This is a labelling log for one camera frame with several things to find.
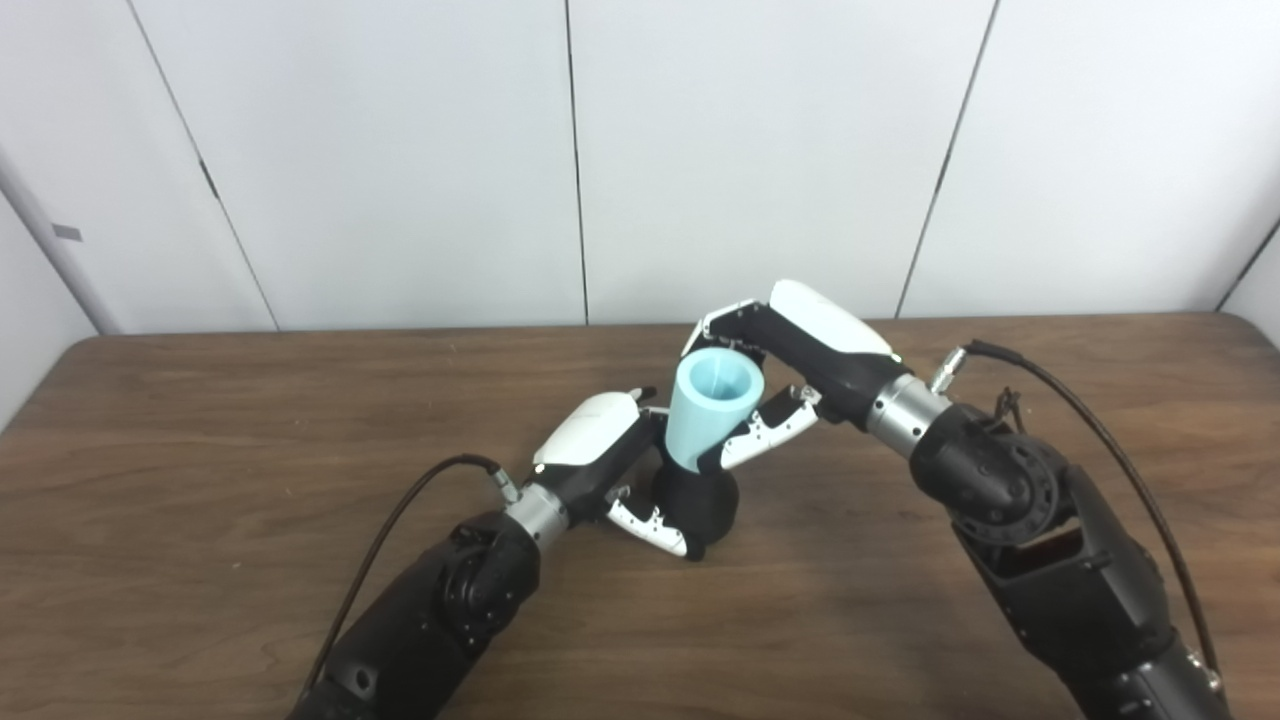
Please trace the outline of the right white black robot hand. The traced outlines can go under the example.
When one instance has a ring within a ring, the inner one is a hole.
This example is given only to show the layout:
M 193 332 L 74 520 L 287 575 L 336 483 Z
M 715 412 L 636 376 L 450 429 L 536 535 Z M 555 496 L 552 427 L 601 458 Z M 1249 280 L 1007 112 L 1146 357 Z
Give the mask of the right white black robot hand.
M 749 300 L 707 314 L 681 355 L 722 348 L 760 370 L 768 357 L 795 370 L 790 386 L 763 405 L 735 411 L 687 451 L 687 468 L 710 474 L 736 468 L 826 420 L 850 423 L 908 456 L 938 409 L 925 410 L 923 383 L 867 323 L 799 282 L 777 281 L 767 301 Z

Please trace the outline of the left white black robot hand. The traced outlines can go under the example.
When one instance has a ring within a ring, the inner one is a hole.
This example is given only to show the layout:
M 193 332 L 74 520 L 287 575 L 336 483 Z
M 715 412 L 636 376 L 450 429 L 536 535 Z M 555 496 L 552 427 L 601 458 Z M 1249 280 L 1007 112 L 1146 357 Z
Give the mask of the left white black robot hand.
M 646 406 L 652 386 L 609 391 L 584 400 L 532 456 L 527 492 L 548 498 L 563 530 L 605 519 L 676 557 L 695 561 L 701 550 L 655 502 L 622 483 L 657 447 L 668 410 Z

